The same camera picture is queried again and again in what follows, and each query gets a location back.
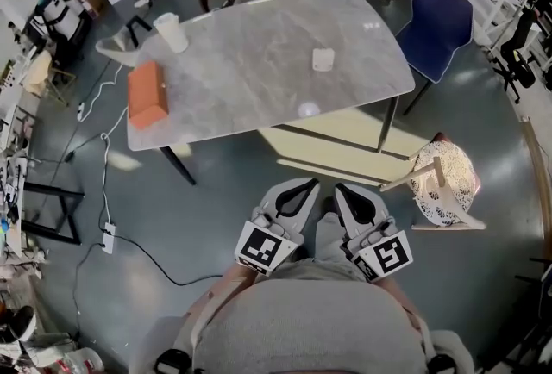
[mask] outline white sneaker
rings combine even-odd
[[[135,3],[135,8],[141,8],[142,6],[146,6],[147,4],[149,4],[151,2],[151,0],[138,0],[136,3]]]

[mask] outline cardboard box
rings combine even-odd
[[[154,61],[129,74],[129,121],[144,129],[169,115],[163,69]]]
[[[79,0],[86,9],[86,12],[93,19],[97,19],[107,9],[110,3],[107,0]]]

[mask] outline gray floor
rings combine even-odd
[[[133,1],[120,2],[92,30],[85,60],[72,67],[78,84],[71,107],[62,109],[49,101],[41,105],[41,123],[32,145],[36,157],[60,157],[77,127],[78,103],[98,80],[112,79],[116,64],[108,64],[93,45],[135,13]],[[373,0],[371,4],[394,32],[409,19],[409,0]],[[169,10],[184,19],[201,13],[198,0],[156,0],[147,20]],[[126,105],[126,72],[123,69],[116,87],[104,88],[93,115],[78,126],[67,151],[114,124]],[[423,80],[415,77],[419,88]],[[399,110],[412,98],[410,94],[402,99]],[[381,118],[384,108],[380,103],[362,110]],[[469,154],[479,174],[482,186],[470,213],[486,221],[488,229],[440,234],[407,230],[415,260],[397,275],[430,327],[456,331],[476,355],[493,337],[523,288],[514,274],[540,270],[527,262],[529,256],[541,256],[543,249],[529,151],[499,81],[474,44],[457,53],[442,83],[431,88],[407,118],[399,116],[395,125],[427,138],[444,132]],[[278,182],[307,175],[278,165],[278,155],[256,132],[193,144],[193,155],[184,162],[198,181],[196,187],[188,185],[158,151],[129,151],[124,124],[111,136],[111,150],[139,162],[131,171],[109,169],[107,193],[118,233],[140,242],[182,281],[224,271],[233,260],[244,220],[264,192]],[[104,144],[94,140],[78,151],[70,165],[63,164],[54,180],[86,194],[76,214],[84,244],[78,247],[41,240],[49,250],[50,263],[44,267],[44,279],[36,284],[38,297],[53,321],[69,331],[75,329],[75,266],[88,246],[102,236],[97,218],[102,207],[103,161]],[[40,165],[32,179],[48,183],[54,169],[55,164]],[[327,193],[336,182],[325,176],[320,179]],[[384,199],[401,228],[422,220],[408,189],[385,193]],[[29,197],[28,214],[41,203],[41,197]],[[52,222],[59,212],[57,200],[49,198],[41,221]],[[310,237],[313,233],[313,229],[307,232]],[[123,370],[154,320],[162,315],[182,315],[210,282],[178,288],[129,244],[116,244],[113,256],[96,249],[79,278],[83,342],[98,349],[112,369]]]

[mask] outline black table leg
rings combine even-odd
[[[166,156],[166,158],[170,161],[172,166],[180,172],[180,175],[182,175],[188,183],[191,185],[196,185],[196,181],[194,178],[191,177],[188,170],[184,167],[184,165],[180,162],[179,157],[177,157],[174,152],[171,150],[170,147],[162,147],[161,151]]]
[[[410,103],[408,105],[408,108],[406,108],[405,112],[403,113],[403,115],[408,115],[410,114],[411,110],[414,108],[414,106],[416,105],[417,102],[420,101],[420,98],[422,98],[422,95],[425,94],[428,89],[430,88],[430,86],[432,85],[433,83],[431,83],[429,80],[426,82],[426,84],[423,85],[423,88],[417,93],[416,97],[412,100],[412,103]]]
[[[398,97],[393,97],[389,100],[387,105],[386,118],[383,121],[383,126],[381,127],[381,132],[379,132],[379,141],[378,141],[378,153],[381,153],[381,149],[386,143],[387,134],[389,134],[389,129],[393,124],[393,117],[395,116],[395,111],[397,110]]]
[[[42,236],[43,238],[48,238],[50,240],[57,240],[58,242],[65,242],[66,244],[80,246],[80,237],[78,235],[77,226],[75,225],[72,214],[84,199],[85,194],[77,191],[63,190],[59,187],[52,187],[51,185],[30,183],[29,181],[25,183],[23,189],[24,191],[41,193],[42,195],[57,196],[60,199],[61,212],[63,216],[58,220],[55,228],[49,228],[32,221],[22,220],[21,230],[23,232],[35,234],[36,236]],[[72,206],[67,207],[66,198],[71,198],[73,200]],[[65,221],[69,224],[71,236],[64,236],[60,233]]]

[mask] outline power strip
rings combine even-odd
[[[81,103],[78,105],[77,111],[77,121],[81,122],[83,120],[83,113],[85,112],[85,104]]]
[[[113,243],[115,242],[115,238],[113,237],[113,234],[115,234],[115,226],[113,224],[109,224],[108,222],[105,223],[105,229],[110,232],[110,234],[104,233],[103,234],[103,248],[106,253],[113,254]]]

